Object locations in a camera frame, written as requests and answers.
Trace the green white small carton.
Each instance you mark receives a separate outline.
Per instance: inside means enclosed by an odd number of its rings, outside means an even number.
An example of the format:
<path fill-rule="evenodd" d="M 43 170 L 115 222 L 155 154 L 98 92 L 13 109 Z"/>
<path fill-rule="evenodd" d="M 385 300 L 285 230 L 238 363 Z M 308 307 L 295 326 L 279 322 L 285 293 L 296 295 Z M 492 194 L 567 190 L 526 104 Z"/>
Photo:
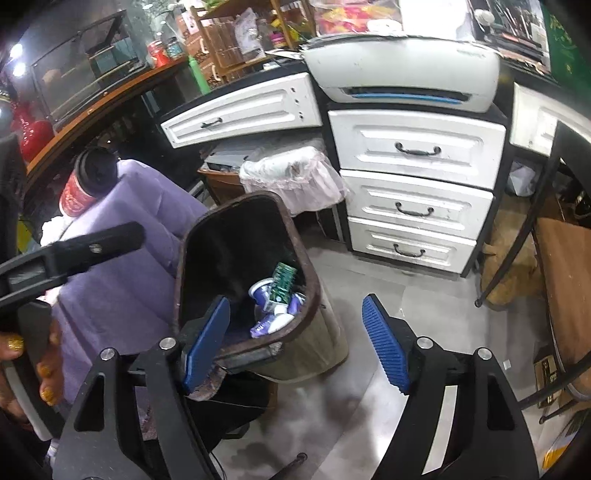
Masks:
<path fill-rule="evenodd" d="M 287 304 L 290 302 L 297 269 L 280 262 L 273 271 L 273 281 L 270 284 L 269 300 L 273 303 Z"/>

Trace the white tissue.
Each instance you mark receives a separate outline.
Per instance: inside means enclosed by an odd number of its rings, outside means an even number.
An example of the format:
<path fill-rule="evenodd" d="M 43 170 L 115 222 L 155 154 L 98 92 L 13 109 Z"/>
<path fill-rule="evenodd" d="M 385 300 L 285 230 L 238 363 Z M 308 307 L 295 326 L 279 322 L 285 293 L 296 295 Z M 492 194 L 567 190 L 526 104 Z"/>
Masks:
<path fill-rule="evenodd" d="M 44 247 L 60 241 L 65 231 L 74 221 L 73 217 L 56 216 L 42 225 L 40 246 Z"/>

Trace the brown trash bin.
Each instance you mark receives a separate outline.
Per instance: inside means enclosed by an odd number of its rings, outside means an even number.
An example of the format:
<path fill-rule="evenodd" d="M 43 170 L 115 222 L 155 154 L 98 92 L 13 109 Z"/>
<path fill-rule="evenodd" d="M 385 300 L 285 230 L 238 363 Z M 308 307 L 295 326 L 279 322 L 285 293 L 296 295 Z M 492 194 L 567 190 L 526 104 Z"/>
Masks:
<path fill-rule="evenodd" d="M 287 304 L 269 300 L 280 262 L 297 269 Z M 217 296 L 230 304 L 215 356 L 228 373 L 297 383 L 349 355 L 345 327 L 279 195 L 243 195 L 201 216 L 185 235 L 175 285 L 177 327 L 204 315 Z"/>

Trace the purple floral tablecloth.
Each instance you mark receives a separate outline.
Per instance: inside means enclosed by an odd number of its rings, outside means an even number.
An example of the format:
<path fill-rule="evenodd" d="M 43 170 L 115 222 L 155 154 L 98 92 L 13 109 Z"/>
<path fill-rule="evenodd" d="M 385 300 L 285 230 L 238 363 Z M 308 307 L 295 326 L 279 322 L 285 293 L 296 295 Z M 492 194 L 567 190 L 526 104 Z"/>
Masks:
<path fill-rule="evenodd" d="M 48 293 L 62 332 L 67 402 L 73 402 L 104 348 L 138 353 L 171 333 L 181 243 L 207 211 L 145 164 L 121 160 L 117 167 L 113 189 L 74 218 L 60 241 L 127 222 L 143 226 L 145 241 L 141 249 L 96 265 Z"/>

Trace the red paper cup black lid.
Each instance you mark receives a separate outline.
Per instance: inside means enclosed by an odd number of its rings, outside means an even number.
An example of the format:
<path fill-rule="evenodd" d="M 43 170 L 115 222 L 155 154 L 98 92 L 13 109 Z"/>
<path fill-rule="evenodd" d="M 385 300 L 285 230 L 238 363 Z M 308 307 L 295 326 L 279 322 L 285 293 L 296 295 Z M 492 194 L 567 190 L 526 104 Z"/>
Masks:
<path fill-rule="evenodd" d="M 105 197 L 118 181 L 117 162 L 103 147 L 89 147 L 78 154 L 59 198 L 60 212 L 76 218 Z"/>

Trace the white drawer cabinet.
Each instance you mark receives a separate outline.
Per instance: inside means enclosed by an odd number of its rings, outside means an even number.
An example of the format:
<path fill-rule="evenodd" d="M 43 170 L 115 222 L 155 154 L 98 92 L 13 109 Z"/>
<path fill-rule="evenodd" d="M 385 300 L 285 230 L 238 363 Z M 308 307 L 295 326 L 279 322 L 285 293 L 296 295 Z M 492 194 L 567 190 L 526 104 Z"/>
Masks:
<path fill-rule="evenodd" d="M 328 107 L 329 146 L 349 188 L 346 247 L 464 277 L 507 178 L 507 117 L 437 109 Z"/>

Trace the white bag lined bin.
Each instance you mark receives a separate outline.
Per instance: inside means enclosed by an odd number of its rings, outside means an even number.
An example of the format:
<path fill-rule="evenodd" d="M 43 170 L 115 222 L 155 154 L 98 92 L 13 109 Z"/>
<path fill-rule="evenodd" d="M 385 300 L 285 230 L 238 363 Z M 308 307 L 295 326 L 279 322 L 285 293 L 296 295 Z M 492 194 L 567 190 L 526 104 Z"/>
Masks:
<path fill-rule="evenodd" d="M 246 193 L 264 190 L 279 195 L 293 217 L 331 208 L 349 193 L 325 153 L 311 145 L 245 161 L 238 176 Z"/>

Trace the green bottle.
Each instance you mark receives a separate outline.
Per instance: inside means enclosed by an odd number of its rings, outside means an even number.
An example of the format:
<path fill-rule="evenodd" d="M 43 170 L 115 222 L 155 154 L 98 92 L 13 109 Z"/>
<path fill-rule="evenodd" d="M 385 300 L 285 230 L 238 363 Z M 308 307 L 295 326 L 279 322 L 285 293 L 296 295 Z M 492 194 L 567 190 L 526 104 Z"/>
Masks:
<path fill-rule="evenodd" d="M 211 92 L 211 88 L 209 87 L 207 80 L 202 73 L 200 66 L 193 56 L 188 56 L 188 66 L 192 77 L 194 78 L 195 82 L 197 82 L 197 87 L 201 95 L 207 95 L 207 93 Z"/>

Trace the red tin can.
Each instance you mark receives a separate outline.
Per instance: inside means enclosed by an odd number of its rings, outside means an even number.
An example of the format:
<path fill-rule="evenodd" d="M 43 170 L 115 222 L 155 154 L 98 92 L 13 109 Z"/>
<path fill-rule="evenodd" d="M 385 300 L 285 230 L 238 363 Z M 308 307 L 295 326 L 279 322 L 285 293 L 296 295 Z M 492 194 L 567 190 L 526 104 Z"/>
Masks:
<path fill-rule="evenodd" d="M 147 45 L 148 54 L 155 68 L 161 68 L 170 63 L 164 44 L 160 40 L 154 40 Z"/>

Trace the white curved drawer front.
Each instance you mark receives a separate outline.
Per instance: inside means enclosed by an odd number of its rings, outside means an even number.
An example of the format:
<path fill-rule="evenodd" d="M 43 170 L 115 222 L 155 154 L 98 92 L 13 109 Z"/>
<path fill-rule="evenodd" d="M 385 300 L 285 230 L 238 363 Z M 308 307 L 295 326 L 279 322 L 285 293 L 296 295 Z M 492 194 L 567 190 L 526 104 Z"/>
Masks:
<path fill-rule="evenodd" d="M 320 127 L 311 75 L 297 73 L 239 89 L 194 106 L 161 124 L 170 145 L 271 131 Z"/>

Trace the white printer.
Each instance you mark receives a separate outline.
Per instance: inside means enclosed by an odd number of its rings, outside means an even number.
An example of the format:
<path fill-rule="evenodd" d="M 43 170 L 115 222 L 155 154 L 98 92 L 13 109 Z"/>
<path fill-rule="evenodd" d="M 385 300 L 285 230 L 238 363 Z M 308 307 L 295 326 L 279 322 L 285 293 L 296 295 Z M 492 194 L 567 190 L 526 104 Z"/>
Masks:
<path fill-rule="evenodd" d="M 493 49 L 437 38 L 336 35 L 312 41 L 303 57 L 318 86 L 338 103 L 484 113 L 500 74 Z"/>

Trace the wooden shelf unit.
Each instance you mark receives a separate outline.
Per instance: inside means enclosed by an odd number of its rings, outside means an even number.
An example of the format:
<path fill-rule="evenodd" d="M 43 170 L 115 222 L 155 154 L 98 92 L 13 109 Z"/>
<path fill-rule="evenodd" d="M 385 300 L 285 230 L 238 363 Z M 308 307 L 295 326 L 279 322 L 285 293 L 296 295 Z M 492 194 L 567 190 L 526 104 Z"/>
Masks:
<path fill-rule="evenodd" d="M 198 29 L 199 62 L 214 84 L 296 59 L 315 37 L 308 1 L 201 1 L 190 15 Z"/>

